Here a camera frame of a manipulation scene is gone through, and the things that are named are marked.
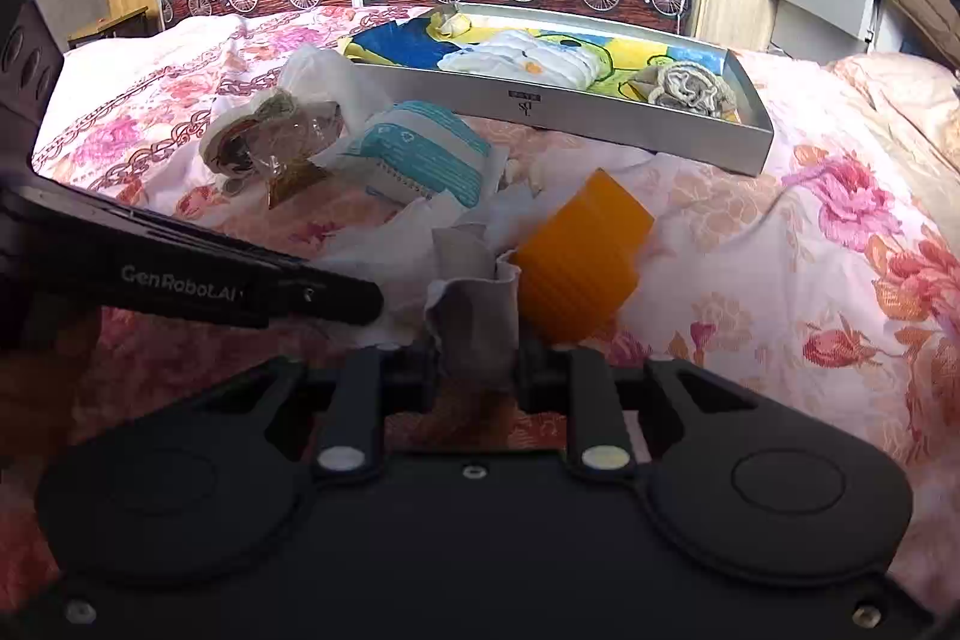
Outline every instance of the bed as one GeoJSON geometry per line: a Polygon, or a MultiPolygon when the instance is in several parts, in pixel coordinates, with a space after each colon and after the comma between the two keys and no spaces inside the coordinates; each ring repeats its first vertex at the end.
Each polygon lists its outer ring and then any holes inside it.
{"type": "MultiPolygon", "coordinates": [[[[320,256],[344,227],[382,224],[397,208],[335,180],[269,211],[262,194],[227,198],[196,154],[211,108],[272,85],[301,44],[332,47],[344,34],[423,10],[188,19],[152,39],[90,44],[67,56],[35,169],[277,251],[320,256]]],[[[740,56],[776,130],[755,179],[467,120],[509,146],[511,181],[575,184],[604,167],[656,215],[640,285],[587,344],[616,365],[687,358],[883,448],[915,497],[892,575],[930,608],[946,608],[960,598],[960,263],[952,250],[960,221],[950,210],[960,203],[960,175],[938,142],[960,120],[952,77],[908,56],[858,56],[830,68],[740,56]]],[[[315,322],[255,331],[105,309],[72,438],[273,355],[319,363],[350,344],[348,331],[315,322]]],[[[635,426],[632,433],[643,457],[635,426]]],[[[450,382],[433,414],[392,417],[388,437],[395,448],[560,447],[565,423],[450,382]]],[[[0,485],[4,608],[56,574],[32,515],[35,475],[35,464],[16,464],[0,485]]]]}

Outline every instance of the floral bedsheet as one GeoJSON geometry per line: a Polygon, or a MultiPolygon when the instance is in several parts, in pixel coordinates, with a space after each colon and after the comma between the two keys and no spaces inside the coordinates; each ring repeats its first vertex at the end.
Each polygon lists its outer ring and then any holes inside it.
{"type": "MultiPolygon", "coordinates": [[[[302,43],[332,46],[342,34],[419,11],[319,8],[209,23],[216,27],[187,20],[143,41],[159,53],[149,68],[78,117],[64,99],[83,89],[71,74],[90,73],[94,61],[109,67],[112,57],[110,42],[92,44],[68,58],[35,167],[125,203],[317,256],[342,227],[377,225],[395,208],[335,181],[269,212],[256,199],[238,208],[191,145],[216,97],[275,82],[302,43]]],[[[776,129],[755,179],[523,125],[469,122],[509,145],[514,180],[557,181],[603,166],[656,215],[637,291],[589,339],[611,362],[688,358],[901,463],[915,509],[892,574],[927,605],[945,608],[960,598],[960,262],[871,135],[865,118],[874,110],[851,85],[814,63],[758,53],[742,61],[776,129]]],[[[106,310],[75,407],[75,437],[272,355],[323,361],[347,341],[318,324],[246,331],[106,310]]],[[[395,416],[389,435],[395,446],[530,447],[560,444],[565,431],[557,416],[525,416],[496,395],[453,391],[434,415],[395,416]]],[[[56,573],[16,484],[0,486],[0,560],[6,606],[56,573]]]]}

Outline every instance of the rolled gray cloth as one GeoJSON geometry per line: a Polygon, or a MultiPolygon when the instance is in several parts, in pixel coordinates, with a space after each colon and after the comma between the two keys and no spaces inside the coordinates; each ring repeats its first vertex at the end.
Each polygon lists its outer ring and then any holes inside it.
{"type": "Polygon", "coordinates": [[[651,65],[637,71],[628,84],[648,103],[667,109],[693,111],[709,117],[724,117],[736,111],[733,90],[723,77],[697,62],[651,65]]]}

